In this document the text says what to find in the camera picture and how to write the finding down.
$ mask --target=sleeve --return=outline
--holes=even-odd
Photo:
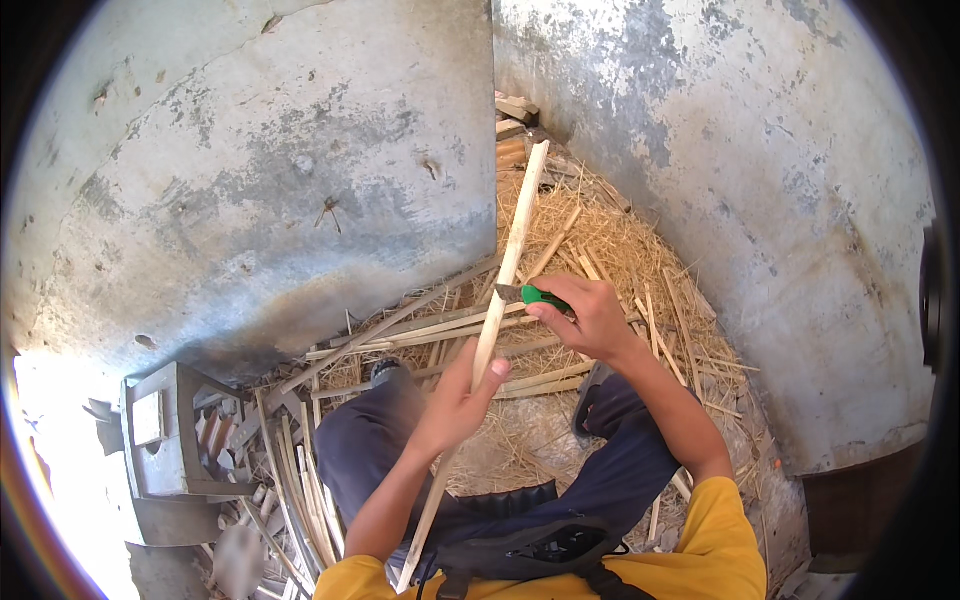
[[[766,588],[767,568],[754,528],[744,515],[736,483],[728,477],[711,477],[694,489],[684,534],[674,552],[718,561],[748,588]]]
[[[380,600],[396,598],[383,563],[372,556],[351,556],[324,571],[313,600]]]

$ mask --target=leg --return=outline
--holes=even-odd
[[[587,459],[563,496],[520,516],[514,531],[584,515],[604,518],[615,535],[625,536],[680,468],[643,400],[621,375],[587,394],[593,401],[587,429],[607,445]]]
[[[417,426],[422,407],[414,396],[402,394],[394,382],[377,386],[333,411],[314,434],[318,474],[333,492],[348,529]],[[433,475],[427,474],[392,564],[403,566],[432,483]],[[422,556],[428,559],[438,545],[468,540],[486,522],[445,493]]]

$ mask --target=black bag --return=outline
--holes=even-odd
[[[505,538],[466,540],[441,546],[436,565],[446,581],[437,598],[463,600],[470,580],[531,581],[574,573],[587,580],[602,600],[654,600],[640,588],[623,583],[601,559],[621,544],[603,519],[581,516],[525,529]]]

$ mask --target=fingernail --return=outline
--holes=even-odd
[[[510,372],[510,363],[503,360],[502,358],[498,358],[493,361],[493,364],[491,365],[491,370],[495,372],[497,375],[502,377],[508,372]]]

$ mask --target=knife handle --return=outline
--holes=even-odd
[[[533,302],[546,302],[547,304],[555,306],[557,310],[561,312],[573,310],[569,304],[563,300],[560,300],[550,292],[542,292],[532,285],[524,285],[520,292],[523,295],[524,304],[531,304]]]

